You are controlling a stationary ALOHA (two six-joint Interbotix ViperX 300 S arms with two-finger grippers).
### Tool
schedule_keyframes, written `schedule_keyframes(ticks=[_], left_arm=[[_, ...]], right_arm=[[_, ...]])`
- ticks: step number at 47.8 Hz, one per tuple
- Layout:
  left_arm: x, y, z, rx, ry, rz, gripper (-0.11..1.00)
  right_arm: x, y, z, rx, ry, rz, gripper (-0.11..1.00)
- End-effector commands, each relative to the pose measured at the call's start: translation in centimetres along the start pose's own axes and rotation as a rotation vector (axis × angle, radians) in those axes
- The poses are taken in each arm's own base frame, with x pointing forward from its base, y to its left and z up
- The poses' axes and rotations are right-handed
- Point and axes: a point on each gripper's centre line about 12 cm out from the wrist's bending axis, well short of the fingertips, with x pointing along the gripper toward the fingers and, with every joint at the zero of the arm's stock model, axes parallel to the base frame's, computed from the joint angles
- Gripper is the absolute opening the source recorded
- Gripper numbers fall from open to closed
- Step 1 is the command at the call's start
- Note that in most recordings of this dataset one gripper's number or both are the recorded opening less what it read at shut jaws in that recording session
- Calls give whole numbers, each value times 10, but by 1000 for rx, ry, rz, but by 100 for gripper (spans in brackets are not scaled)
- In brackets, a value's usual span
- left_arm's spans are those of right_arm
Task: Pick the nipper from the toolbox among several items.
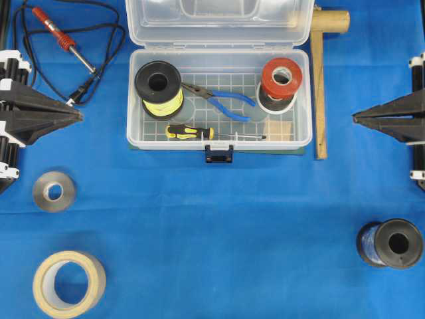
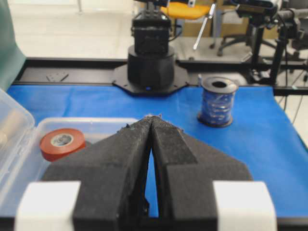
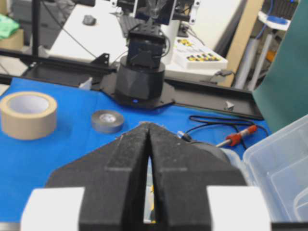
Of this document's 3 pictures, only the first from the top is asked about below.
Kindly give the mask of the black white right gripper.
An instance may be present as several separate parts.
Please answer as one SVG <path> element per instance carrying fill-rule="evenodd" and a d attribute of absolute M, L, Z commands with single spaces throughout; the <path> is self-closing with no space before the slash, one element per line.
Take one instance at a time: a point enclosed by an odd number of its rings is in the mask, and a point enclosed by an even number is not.
<path fill-rule="evenodd" d="M 353 121 L 377 130 L 403 143 L 424 141 L 423 118 L 380 118 L 424 115 L 424 63 L 423 55 L 410 59 L 413 93 L 385 104 L 353 114 Z M 413 145 L 413 169 L 410 178 L 424 191 L 424 144 Z"/>

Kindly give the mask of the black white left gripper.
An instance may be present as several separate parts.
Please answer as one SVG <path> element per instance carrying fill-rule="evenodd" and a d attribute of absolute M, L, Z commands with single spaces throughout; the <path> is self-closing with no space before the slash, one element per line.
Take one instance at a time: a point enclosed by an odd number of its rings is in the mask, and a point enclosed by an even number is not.
<path fill-rule="evenodd" d="M 25 85 L 30 73 L 30 63 L 18 50 L 1 50 L 1 101 L 20 109 L 1 111 L 1 193 L 19 178 L 21 147 L 83 121 L 79 110 Z"/>

